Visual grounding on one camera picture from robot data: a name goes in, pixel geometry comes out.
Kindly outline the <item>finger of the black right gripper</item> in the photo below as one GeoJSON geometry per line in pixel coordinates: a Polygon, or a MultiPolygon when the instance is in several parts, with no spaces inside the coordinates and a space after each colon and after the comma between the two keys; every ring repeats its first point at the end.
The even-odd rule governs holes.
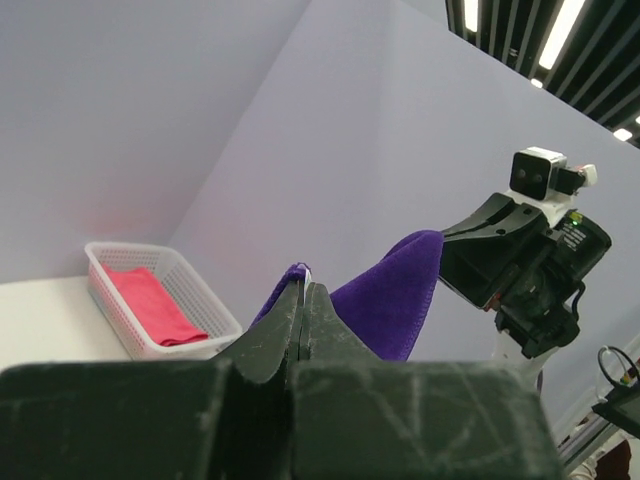
{"type": "Polygon", "coordinates": [[[445,250],[544,248],[545,215],[532,204],[493,193],[471,215],[442,233],[445,250]]]}
{"type": "Polygon", "coordinates": [[[439,280],[477,308],[504,293],[544,250],[541,234],[446,237],[439,280]]]}

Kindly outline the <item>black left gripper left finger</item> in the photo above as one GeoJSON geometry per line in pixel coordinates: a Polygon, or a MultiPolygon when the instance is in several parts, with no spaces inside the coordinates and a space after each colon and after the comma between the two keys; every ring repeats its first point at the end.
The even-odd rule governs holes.
{"type": "Polygon", "coordinates": [[[1,376],[5,479],[288,479],[290,366],[304,303],[209,360],[40,363],[1,376]]]}

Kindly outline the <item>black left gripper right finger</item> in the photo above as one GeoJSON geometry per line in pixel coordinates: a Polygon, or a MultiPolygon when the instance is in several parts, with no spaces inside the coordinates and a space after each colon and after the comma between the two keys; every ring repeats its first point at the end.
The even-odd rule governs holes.
{"type": "Polygon", "coordinates": [[[535,388],[490,362],[388,362],[312,284],[292,370],[296,479],[561,479],[535,388]]]}

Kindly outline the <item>purple towel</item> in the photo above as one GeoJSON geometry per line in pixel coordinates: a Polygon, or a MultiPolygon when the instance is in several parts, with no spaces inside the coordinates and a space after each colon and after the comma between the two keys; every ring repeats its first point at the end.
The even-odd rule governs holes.
{"type": "Polygon", "coordinates": [[[406,361],[424,326],[438,282],[443,234],[419,230],[373,266],[328,294],[339,323],[311,325],[313,360],[406,361]]]}

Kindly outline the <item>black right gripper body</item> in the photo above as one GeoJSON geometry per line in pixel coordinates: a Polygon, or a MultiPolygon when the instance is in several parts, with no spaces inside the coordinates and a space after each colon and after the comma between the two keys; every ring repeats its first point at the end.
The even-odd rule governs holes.
{"type": "Polygon", "coordinates": [[[580,333],[578,303],[584,278],[612,246],[596,222],[571,210],[548,231],[541,256],[500,298],[495,324],[537,358],[572,343],[580,333]]]}

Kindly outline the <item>pink microfiber towel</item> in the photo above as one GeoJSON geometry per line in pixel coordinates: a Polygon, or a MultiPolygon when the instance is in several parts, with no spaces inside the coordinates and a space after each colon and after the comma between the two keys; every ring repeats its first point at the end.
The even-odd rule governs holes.
{"type": "Polygon", "coordinates": [[[163,347],[204,341],[209,335],[197,328],[144,267],[116,271],[103,264],[105,273],[151,340],[163,347]]]}

